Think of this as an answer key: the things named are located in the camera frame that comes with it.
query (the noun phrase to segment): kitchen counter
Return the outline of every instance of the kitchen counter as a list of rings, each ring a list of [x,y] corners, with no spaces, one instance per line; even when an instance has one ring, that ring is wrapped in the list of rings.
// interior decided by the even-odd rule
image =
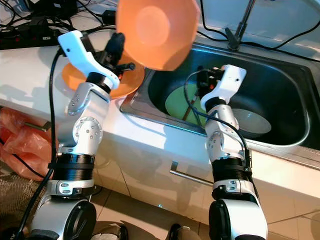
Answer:
[[[82,24],[81,19],[73,21],[75,27]],[[91,34],[90,39],[93,46],[101,50],[110,35],[110,31],[105,30]],[[212,42],[200,36],[196,42],[226,47],[226,43]],[[58,47],[51,46],[1,50],[0,105],[49,120],[49,72],[57,49]],[[320,63],[248,46],[241,46],[240,50],[307,66],[312,71],[320,92]],[[67,63],[68,59],[61,56],[54,71],[54,109],[58,124],[64,119],[66,107],[74,93],[62,79],[61,72]],[[112,134],[120,139],[129,139],[147,147],[162,149],[168,154],[208,163],[205,137],[123,114],[119,110],[123,100],[124,97],[111,101],[107,118],[103,122],[105,135]],[[255,151],[252,152],[252,166],[253,177],[256,180],[320,199],[319,189],[311,184],[320,182],[320,171],[316,169]]]

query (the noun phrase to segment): faucet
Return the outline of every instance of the faucet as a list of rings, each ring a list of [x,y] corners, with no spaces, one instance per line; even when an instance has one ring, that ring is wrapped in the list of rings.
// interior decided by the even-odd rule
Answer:
[[[249,3],[246,6],[246,10],[244,12],[242,21],[239,22],[239,25],[236,29],[235,34],[233,34],[228,27],[225,28],[225,33],[226,33],[227,39],[229,41],[228,48],[232,51],[239,50],[239,45],[240,45],[242,36],[245,33],[245,30],[247,27],[247,21],[248,21],[248,18],[249,18],[249,15],[251,13],[252,8],[254,7],[255,2],[256,2],[256,0],[249,0]]]

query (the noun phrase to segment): orange plate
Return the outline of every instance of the orange plate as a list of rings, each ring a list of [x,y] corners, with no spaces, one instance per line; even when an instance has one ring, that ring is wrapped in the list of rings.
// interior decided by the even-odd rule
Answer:
[[[119,0],[116,31],[124,50],[143,66],[175,70],[195,40],[200,10],[196,0]]]
[[[128,94],[133,93],[135,90],[140,87],[145,78],[145,69],[144,67],[132,60],[132,58],[128,57],[125,53],[122,54],[122,57],[119,61],[120,64],[128,64],[134,63],[135,69],[132,71],[125,71],[122,79],[120,81],[120,85],[117,89],[113,89],[110,92],[110,96],[112,99],[121,98]],[[62,70],[62,78],[65,83],[72,90],[76,90],[78,85],[84,83],[86,81],[86,77],[76,69],[71,63],[68,63]]]

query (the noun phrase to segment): orange plastic bag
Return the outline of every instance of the orange plastic bag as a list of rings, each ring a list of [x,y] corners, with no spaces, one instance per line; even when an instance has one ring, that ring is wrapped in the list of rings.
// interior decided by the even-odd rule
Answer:
[[[18,175],[42,180],[31,172],[13,154],[17,154],[34,171],[42,176],[48,172],[48,163],[51,160],[51,140],[47,133],[25,126],[25,122],[33,123],[27,115],[9,109],[0,110],[0,160],[6,163]]]

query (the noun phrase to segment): sink basin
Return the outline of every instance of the sink basin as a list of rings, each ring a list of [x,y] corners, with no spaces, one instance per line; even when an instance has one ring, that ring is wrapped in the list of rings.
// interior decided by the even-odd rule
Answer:
[[[305,66],[274,59],[194,44],[185,61],[175,71],[147,69],[143,84],[136,93],[126,98],[121,111],[205,135],[203,127],[170,116],[166,100],[174,90],[183,86],[186,77],[198,66],[212,68],[226,64],[247,71],[229,105],[233,109],[256,113],[271,125],[269,132],[256,138],[244,135],[251,149],[273,155],[290,151],[299,159],[306,157],[307,152],[320,153],[320,108],[317,105],[320,98],[312,74]],[[195,84],[196,78],[190,79],[189,83]],[[320,169],[319,156],[308,155],[307,159],[319,163]]]

